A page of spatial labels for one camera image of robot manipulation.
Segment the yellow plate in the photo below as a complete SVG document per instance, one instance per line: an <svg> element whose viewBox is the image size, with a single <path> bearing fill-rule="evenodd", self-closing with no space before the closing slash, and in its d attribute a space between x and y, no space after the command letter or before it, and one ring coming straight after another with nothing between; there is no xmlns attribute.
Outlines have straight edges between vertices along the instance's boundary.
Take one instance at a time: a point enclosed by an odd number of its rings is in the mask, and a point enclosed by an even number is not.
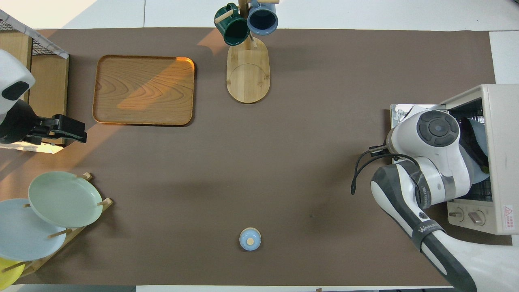
<svg viewBox="0 0 519 292"><path fill-rule="evenodd" d="M12 260L6 260L4 258L0 258L0 291L4 290L5 288L11 286L23 272L23 269L25 268L25 265L21 265L19 267L16 267L10 271L2 273L2 270L12 266L13 264L19 263L18 261L12 261Z"/></svg>

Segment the oven knob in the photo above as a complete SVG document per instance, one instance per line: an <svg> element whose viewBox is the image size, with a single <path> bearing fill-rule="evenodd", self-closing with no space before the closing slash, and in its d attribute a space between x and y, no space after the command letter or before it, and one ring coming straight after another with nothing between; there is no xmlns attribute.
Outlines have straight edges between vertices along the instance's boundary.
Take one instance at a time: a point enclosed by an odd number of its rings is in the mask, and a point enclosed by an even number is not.
<svg viewBox="0 0 519 292"><path fill-rule="evenodd" d="M455 212L449 212L450 217L456 217L458 221L462 222L465 219L465 214L461 208L456 208Z"/></svg>
<svg viewBox="0 0 519 292"><path fill-rule="evenodd" d="M470 220L472 220L472 222L478 226L483 226L485 225L485 214L483 214L483 212L481 211L476 211L476 212L470 212L469 213L469 217L470 217Z"/></svg>

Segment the light green plate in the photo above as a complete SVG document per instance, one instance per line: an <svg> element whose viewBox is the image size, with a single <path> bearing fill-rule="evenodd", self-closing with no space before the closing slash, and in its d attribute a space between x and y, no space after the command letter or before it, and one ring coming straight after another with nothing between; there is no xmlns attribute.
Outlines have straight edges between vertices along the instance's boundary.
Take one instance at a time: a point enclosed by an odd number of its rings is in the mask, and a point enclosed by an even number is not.
<svg viewBox="0 0 519 292"><path fill-rule="evenodd" d="M101 196L85 179L64 171L36 177L29 186L29 201L43 220L65 228L87 226L101 215Z"/></svg>

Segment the mug rack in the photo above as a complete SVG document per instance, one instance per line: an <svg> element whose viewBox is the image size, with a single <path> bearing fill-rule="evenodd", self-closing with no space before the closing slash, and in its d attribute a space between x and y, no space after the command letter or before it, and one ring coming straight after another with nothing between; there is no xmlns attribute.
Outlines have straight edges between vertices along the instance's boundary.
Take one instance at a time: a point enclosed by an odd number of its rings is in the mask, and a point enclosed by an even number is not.
<svg viewBox="0 0 519 292"><path fill-rule="evenodd" d="M247 19L251 0L239 0L240 15ZM258 3L278 4L279 0L258 0ZM232 11L214 19L215 23L231 16ZM255 103L263 99L270 89L270 63L268 49L252 33L227 53L227 90L241 103Z"/></svg>

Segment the warning label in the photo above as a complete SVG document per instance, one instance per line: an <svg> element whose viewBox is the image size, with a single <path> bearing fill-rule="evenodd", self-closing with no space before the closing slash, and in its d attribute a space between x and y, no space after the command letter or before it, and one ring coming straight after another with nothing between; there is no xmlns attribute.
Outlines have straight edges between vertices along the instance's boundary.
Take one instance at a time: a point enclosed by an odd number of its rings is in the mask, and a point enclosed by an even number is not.
<svg viewBox="0 0 519 292"><path fill-rule="evenodd" d="M514 230L515 222L514 222L514 207L513 205L504 205L504 229L505 230Z"/></svg>

